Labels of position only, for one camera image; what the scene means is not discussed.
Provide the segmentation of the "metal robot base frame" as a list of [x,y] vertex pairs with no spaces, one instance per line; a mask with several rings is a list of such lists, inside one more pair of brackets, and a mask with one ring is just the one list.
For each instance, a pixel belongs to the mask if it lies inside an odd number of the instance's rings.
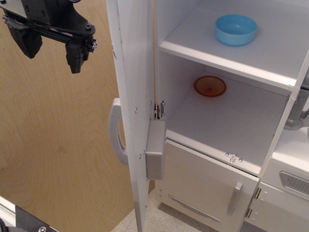
[[0,231],[57,232],[58,230],[1,196]]

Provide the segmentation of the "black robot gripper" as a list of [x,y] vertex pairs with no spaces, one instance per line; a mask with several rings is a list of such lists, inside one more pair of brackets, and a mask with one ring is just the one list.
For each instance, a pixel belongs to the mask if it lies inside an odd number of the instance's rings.
[[3,19],[21,51],[34,58],[42,46],[41,35],[67,43],[66,59],[72,74],[94,52],[95,26],[74,8],[77,0],[2,0]]

